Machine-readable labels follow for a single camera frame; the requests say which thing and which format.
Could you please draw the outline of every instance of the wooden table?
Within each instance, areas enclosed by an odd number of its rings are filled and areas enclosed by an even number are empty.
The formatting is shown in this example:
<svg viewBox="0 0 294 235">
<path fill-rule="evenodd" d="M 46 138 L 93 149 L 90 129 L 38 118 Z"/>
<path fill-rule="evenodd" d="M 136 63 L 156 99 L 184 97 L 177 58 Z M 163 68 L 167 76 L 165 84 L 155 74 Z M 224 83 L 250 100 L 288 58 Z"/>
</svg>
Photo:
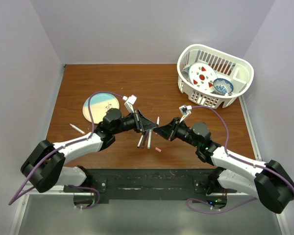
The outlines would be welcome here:
<svg viewBox="0 0 294 235">
<path fill-rule="evenodd" d="M 177 86 L 175 64 L 155 65 L 67 65 L 51 119 L 47 139 L 50 142 L 67 141 L 81 134 L 71 128 L 72 123 L 84 130 L 91 130 L 91 124 L 83 114 L 85 100 L 94 92 L 110 91 L 121 95 L 137 96 L 135 108 L 145 117 L 160 125 L 180 117 L 179 106 L 195 105 L 181 94 Z M 119 99 L 123 115 L 128 111 Z M 230 130 L 228 148 L 243 156 L 253 158 L 239 99 L 228 108 L 218 108 Z M 197 121 L 207 123 L 212 139 L 222 145 L 225 142 L 225 129 L 219 118 L 210 110 L 196 109 L 186 120 L 189 126 Z M 82 165 L 85 168 L 212 168 L 202 163 L 195 154 L 195 148 L 178 139 L 166 141 L 152 134 L 151 148 L 137 148 L 141 134 L 128 131 L 116 135 L 116 141 L 99 153 L 85 155 L 67 164 Z M 162 149 L 159 153 L 155 147 Z"/>
</svg>

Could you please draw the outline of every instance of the small bowl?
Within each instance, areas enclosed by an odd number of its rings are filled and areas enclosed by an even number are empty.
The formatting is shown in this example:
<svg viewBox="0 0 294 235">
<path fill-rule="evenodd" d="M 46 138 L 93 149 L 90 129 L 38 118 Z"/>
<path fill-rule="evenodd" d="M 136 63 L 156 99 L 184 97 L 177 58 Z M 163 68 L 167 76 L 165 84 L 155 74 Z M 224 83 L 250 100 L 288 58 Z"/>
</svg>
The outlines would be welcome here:
<svg viewBox="0 0 294 235">
<path fill-rule="evenodd" d="M 233 92 L 233 84 L 224 79 L 224 78 L 217 78 L 214 80 L 214 90 L 215 93 L 220 95 L 225 95 L 226 93 L 230 94 Z"/>
</svg>

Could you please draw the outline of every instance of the plastic dish basket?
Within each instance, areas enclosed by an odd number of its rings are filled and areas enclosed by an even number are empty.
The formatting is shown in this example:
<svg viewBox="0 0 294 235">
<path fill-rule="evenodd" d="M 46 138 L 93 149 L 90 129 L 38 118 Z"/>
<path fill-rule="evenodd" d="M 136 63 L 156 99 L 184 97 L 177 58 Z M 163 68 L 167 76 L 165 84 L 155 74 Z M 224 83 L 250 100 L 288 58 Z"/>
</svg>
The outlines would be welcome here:
<svg viewBox="0 0 294 235">
<path fill-rule="evenodd" d="M 234 90 L 231 95 L 223 96 L 200 91 L 191 84 L 181 71 L 195 62 L 204 62 L 211 66 L 218 78 L 229 80 Z M 223 103 L 223 108 L 231 105 L 237 97 L 244 94 L 254 78 L 254 69 L 249 62 L 222 51 L 201 44 L 187 47 L 177 61 L 178 87 L 188 95 L 192 102 L 216 109 Z"/>
</svg>

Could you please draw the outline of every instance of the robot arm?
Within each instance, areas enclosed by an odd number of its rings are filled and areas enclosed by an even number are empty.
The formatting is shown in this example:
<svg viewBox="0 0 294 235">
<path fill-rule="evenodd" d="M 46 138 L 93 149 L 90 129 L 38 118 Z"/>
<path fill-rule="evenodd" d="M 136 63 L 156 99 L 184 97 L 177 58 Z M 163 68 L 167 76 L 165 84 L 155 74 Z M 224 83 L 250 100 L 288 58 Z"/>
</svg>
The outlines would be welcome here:
<svg viewBox="0 0 294 235">
<path fill-rule="evenodd" d="M 195 153 L 200 160 L 217 166 L 209 177 L 211 186 L 247 193 L 258 198 L 270 211 L 281 213 L 294 194 L 281 178 L 270 171 L 282 176 L 294 188 L 294 182 L 283 167 L 274 160 L 266 163 L 226 152 L 223 146 L 210 139 L 211 133 L 205 123 L 197 122 L 192 127 L 185 124 L 191 109 L 191 106 L 181 106 L 182 118 L 175 117 L 169 124 L 153 129 L 154 132 L 169 141 L 178 138 L 187 142 L 196 148 Z"/>
<path fill-rule="evenodd" d="M 122 117 L 119 109 L 107 111 L 103 121 L 97 125 L 94 133 L 74 140 L 50 143 L 41 141 L 21 167 L 22 174 L 39 192 L 45 192 L 54 185 L 89 186 L 91 180 L 88 172 L 81 166 L 63 167 L 64 164 L 88 153 L 99 152 L 109 147 L 115 141 L 115 134 L 134 130 L 144 132 L 157 127 L 157 124 L 145 118 L 140 110 L 134 110 L 135 96 L 124 97 L 125 107 L 130 112 Z M 39 161 L 51 154 L 41 165 Z"/>
</svg>

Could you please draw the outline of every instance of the plate with red pattern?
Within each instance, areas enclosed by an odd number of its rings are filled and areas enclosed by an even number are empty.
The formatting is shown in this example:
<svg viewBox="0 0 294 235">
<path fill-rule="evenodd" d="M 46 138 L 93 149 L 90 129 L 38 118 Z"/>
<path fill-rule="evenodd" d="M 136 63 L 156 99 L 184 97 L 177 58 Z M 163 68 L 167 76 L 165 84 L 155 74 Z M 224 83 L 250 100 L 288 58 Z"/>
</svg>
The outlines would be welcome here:
<svg viewBox="0 0 294 235">
<path fill-rule="evenodd" d="M 216 72 L 206 63 L 197 62 L 189 66 L 189 82 L 200 91 L 213 92 L 213 83 L 217 78 Z"/>
</svg>

